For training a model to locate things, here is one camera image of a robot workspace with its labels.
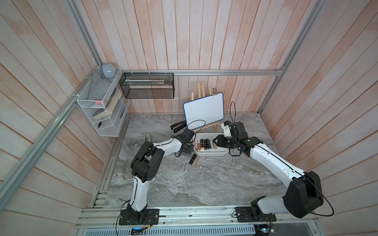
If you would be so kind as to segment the black round lipstick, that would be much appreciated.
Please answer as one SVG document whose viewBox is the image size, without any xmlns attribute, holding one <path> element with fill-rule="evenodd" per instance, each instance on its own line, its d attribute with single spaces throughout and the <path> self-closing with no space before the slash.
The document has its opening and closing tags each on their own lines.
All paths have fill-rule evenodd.
<svg viewBox="0 0 378 236">
<path fill-rule="evenodd" d="M 206 139 L 207 149 L 211 149 L 211 143 L 209 139 Z"/>
</svg>

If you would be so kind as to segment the white plastic storage box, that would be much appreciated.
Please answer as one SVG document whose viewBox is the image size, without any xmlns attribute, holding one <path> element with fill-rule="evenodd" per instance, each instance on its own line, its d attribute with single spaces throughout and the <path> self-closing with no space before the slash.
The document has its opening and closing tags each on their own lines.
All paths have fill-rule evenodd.
<svg viewBox="0 0 378 236">
<path fill-rule="evenodd" d="M 221 133 L 197 133 L 194 142 L 194 152 L 198 156 L 224 156 L 228 148 L 219 147 L 213 140 Z"/>
</svg>

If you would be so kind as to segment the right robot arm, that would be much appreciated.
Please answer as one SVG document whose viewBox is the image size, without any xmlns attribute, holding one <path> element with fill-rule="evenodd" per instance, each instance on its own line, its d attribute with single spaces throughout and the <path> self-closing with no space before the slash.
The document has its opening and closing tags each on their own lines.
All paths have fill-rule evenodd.
<svg viewBox="0 0 378 236">
<path fill-rule="evenodd" d="M 287 188 L 284 196 L 260 197 L 251 202 L 252 220 L 265 220 L 272 213 L 290 213 L 302 218 L 324 204 L 321 180 L 315 172 L 305 172 L 290 164 L 257 137 L 249 137 L 242 122 L 226 121 L 223 135 L 215 138 L 218 147 L 237 149 L 258 161 L 272 172 Z"/>
</svg>

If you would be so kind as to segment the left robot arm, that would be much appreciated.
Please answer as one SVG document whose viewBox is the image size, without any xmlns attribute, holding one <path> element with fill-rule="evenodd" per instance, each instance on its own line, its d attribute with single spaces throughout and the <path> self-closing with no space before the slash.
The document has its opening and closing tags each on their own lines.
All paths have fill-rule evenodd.
<svg viewBox="0 0 378 236">
<path fill-rule="evenodd" d="M 174 153 L 192 153 L 195 132 L 185 129 L 161 143 L 145 141 L 131 162 L 133 193 L 129 207 L 142 212 L 147 207 L 147 193 L 150 181 L 157 175 L 162 160 Z"/>
</svg>

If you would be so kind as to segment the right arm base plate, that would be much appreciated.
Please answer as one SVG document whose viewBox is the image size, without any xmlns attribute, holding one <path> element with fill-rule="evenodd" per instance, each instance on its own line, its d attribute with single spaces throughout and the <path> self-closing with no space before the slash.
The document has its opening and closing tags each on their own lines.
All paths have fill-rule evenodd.
<svg viewBox="0 0 378 236">
<path fill-rule="evenodd" d="M 276 222 L 275 214 L 264 214 L 260 209 L 255 206 L 236 207 L 236 218 L 239 223 L 245 222 Z"/>
</svg>

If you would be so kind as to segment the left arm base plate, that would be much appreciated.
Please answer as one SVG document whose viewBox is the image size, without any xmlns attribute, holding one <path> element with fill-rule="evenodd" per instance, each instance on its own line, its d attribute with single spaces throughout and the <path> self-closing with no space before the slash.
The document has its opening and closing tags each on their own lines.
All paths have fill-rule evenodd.
<svg viewBox="0 0 378 236">
<path fill-rule="evenodd" d="M 121 211 L 119 225 L 157 225 L 159 221 L 159 209 L 143 209 L 137 212 L 134 209 Z"/>
</svg>

